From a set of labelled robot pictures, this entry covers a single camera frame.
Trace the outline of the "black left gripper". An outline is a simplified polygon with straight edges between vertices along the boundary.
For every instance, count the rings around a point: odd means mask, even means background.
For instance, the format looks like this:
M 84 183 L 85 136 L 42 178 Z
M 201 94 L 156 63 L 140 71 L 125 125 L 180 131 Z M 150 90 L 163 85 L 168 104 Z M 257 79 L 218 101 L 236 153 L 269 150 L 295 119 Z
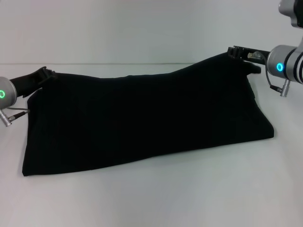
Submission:
M 46 66 L 41 67 L 34 73 L 11 79 L 15 87 L 17 97 L 27 97 L 43 87 L 43 83 L 56 79 L 56 73 Z

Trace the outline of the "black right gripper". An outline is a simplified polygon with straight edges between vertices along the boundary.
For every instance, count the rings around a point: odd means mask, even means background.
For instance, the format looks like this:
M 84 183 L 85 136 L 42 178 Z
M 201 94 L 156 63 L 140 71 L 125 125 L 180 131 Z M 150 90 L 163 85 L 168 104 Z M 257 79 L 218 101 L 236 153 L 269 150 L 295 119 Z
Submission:
M 251 49 L 240 46 L 233 46 L 228 48 L 228 56 L 238 60 L 238 61 L 247 61 L 256 64 L 265 65 L 266 60 L 270 54 L 268 51 Z

